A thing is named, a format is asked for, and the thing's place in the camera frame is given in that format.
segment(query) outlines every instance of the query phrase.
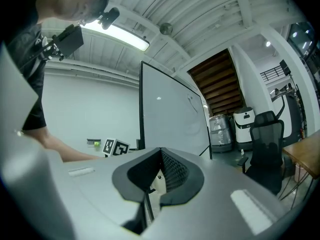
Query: wooden staircase underside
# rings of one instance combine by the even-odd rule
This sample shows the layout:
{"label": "wooden staircase underside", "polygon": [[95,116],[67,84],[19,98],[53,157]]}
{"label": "wooden staircase underside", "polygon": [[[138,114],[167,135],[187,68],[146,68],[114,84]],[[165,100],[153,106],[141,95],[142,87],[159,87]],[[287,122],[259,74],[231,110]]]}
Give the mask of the wooden staircase underside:
{"label": "wooden staircase underside", "polygon": [[229,51],[223,50],[188,72],[202,92],[211,116],[230,115],[244,106]]}

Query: white appliance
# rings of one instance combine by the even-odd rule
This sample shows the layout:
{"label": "white appliance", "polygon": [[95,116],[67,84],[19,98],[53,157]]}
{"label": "white appliance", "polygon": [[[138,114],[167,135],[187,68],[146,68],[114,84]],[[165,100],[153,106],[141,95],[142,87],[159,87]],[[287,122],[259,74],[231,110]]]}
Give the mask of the white appliance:
{"label": "white appliance", "polygon": [[140,79],[140,138],[144,148],[166,147],[210,157],[210,137],[200,96],[143,61]]}
{"label": "white appliance", "polygon": [[302,139],[302,117],[293,90],[279,93],[271,98],[274,114],[284,123],[283,147]]}
{"label": "white appliance", "polygon": [[255,112],[252,107],[243,107],[234,112],[235,137],[238,150],[252,150],[250,128],[255,122]]}
{"label": "white appliance", "polygon": [[215,115],[209,119],[212,152],[228,152],[233,149],[233,139],[226,115]]}

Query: black office chair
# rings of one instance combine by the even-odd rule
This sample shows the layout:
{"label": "black office chair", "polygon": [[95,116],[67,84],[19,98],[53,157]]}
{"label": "black office chair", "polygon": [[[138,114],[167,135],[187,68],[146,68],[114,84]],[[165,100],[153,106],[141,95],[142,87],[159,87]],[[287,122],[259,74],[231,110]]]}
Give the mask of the black office chair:
{"label": "black office chair", "polygon": [[250,129],[252,139],[251,166],[246,171],[248,157],[243,157],[238,165],[248,177],[277,195],[282,186],[282,146],[284,122],[276,118],[273,111],[255,116]]}

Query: wooden table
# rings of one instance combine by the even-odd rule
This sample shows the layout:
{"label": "wooden table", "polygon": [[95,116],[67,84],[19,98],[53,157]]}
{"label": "wooden table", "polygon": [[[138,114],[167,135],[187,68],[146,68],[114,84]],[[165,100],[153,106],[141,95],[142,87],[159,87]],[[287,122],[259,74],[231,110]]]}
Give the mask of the wooden table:
{"label": "wooden table", "polygon": [[320,130],[282,151],[316,180],[320,176]]}

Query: whiteboard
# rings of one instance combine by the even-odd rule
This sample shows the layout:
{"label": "whiteboard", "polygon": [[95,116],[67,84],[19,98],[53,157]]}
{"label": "whiteboard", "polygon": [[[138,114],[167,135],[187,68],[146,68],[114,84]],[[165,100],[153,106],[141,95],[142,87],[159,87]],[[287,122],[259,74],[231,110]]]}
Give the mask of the whiteboard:
{"label": "whiteboard", "polygon": [[166,147],[199,156],[210,146],[200,96],[143,61],[139,112],[145,148]]}

